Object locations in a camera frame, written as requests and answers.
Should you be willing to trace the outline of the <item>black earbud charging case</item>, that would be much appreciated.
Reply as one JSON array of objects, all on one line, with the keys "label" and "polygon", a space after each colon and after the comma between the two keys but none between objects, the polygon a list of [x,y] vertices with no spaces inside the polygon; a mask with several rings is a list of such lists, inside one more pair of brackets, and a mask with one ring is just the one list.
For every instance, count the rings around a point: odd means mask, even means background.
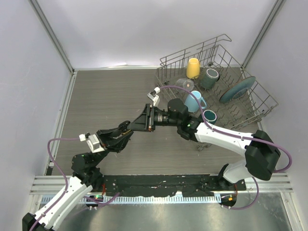
[{"label": "black earbud charging case", "polygon": [[118,126],[119,135],[124,136],[126,134],[133,134],[133,131],[128,128],[129,125],[130,125],[130,121],[128,121],[128,120],[119,124],[119,126]]}]

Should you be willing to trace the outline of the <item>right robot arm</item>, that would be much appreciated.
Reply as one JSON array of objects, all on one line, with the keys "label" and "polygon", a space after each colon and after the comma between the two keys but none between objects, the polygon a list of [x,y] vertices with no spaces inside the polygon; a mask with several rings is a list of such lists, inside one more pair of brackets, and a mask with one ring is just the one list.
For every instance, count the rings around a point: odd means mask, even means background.
[{"label": "right robot arm", "polygon": [[174,126],[186,140],[214,144],[243,157],[241,161],[222,167],[213,188],[229,190],[238,181],[249,177],[268,181],[281,156],[278,148],[270,145],[272,140],[267,133],[261,130],[254,134],[241,133],[207,125],[202,119],[191,116],[180,99],[170,100],[167,110],[146,104],[143,113],[128,125],[128,129],[154,131],[157,126]]}]

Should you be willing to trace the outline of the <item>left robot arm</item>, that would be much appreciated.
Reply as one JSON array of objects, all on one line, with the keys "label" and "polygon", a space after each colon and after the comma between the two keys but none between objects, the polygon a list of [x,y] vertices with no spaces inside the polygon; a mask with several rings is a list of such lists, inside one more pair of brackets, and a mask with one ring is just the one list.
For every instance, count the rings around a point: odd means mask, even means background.
[{"label": "left robot arm", "polygon": [[72,159],[73,174],[64,177],[64,187],[35,214],[27,213],[22,219],[24,231],[55,231],[75,205],[89,192],[97,192],[103,185],[103,174],[97,165],[110,153],[121,152],[133,131],[128,129],[130,121],[118,127],[99,130],[95,134],[80,134],[78,141],[85,141],[89,153],[76,154]]}]

